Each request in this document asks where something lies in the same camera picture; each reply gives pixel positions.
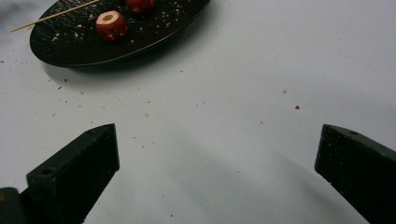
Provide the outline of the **thin wooden skewer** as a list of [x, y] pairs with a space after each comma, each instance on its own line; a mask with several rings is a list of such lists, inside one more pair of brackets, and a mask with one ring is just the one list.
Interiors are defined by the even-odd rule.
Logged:
[[48, 16], [48, 17], [41, 18], [41, 19], [39, 19], [39, 20], [37, 20], [37, 21], [32, 21], [32, 22], [26, 23], [26, 24], [24, 24], [24, 25], [22, 25], [22, 26], [19, 26], [19, 27], [17, 27], [17, 28], [14, 28], [14, 29], [10, 30], [10, 32], [13, 33], [13, 32], [19, 31], [19, 30], [21, 30], [21, 29], [24, 29], [24, 28], [33, 26], [33, 25], [35, 25], [35, 24], [38, 24], [38, 23], [40, 23], [40, 22], [42, 22], [42, 21], [47, 21], [47, 20], [50, 20], [50, 19], [54, 19], [54, 18], [56, 18], [56, 17], [59, 17], [59, 16], [61, 16], [61, 15], [66, 14], [66, 13], [69, 13], [69, 12], [72, 12], [72, 11], [75, 11], [75, 10], [78, 10], [78, 9], [81, 9], [81, 8], [83, 8], [83, 7], [87, 7], [87, 6], [92, 5], [92, 4], [96, 4], [96, 3], [100, 2], [100, 1], [101, 1], [101, 0], [91, 0], [91, 2], [82, 4], [82, 5], [80, 5], [80, 6], [72, 7], [72, 8], [69, 8], [69, 9], [67, 9], [67, 10], [58, 12], [58, 13], [53, 14], [53, 15], [50, 15], [50, 16]]

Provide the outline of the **black textured round plate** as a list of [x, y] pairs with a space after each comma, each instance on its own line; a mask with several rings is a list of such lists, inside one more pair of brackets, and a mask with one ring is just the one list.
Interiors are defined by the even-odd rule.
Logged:
[[[58, 0], [41, 18], [88, 3], [90, 0]], [[124, 0], [96, 4], [36, 24], [30, 47], [40, 61], [60, 67], [86, 67], [113, 63], [153, 49], [178, 35], [197, 19], [210, 0], [155, 0], [154, 9], [136, 16]], [[96, 32], [97, 17], [118, 11], [128, 22], [127, 36], [106, 42]]]

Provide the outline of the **red cored hawthorn fruit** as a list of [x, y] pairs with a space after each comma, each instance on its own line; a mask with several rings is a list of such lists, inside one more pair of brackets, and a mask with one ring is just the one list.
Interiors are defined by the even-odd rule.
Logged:
[[125, 0], [125, 4], [131, 13], [142, 15], [154, 8], [155, 0]]
[[115, 10], [100, 14], [96, 19], [95, 28], [97, 34], [107, 42], [121, 40], [128, 33], [127, 21]]

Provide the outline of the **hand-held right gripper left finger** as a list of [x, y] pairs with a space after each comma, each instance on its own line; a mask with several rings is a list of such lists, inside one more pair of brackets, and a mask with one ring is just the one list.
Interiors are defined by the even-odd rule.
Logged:
[[82, 224], [120, 169], [116, 126], [90, 129], [27, 175], [46, 224]]

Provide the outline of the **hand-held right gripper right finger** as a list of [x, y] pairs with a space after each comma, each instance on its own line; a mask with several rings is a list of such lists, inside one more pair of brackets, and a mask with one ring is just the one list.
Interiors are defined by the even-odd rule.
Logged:
[[325, 124], [315, 171], [370, 224], [396, 224], [396, 151], [360, 133]]

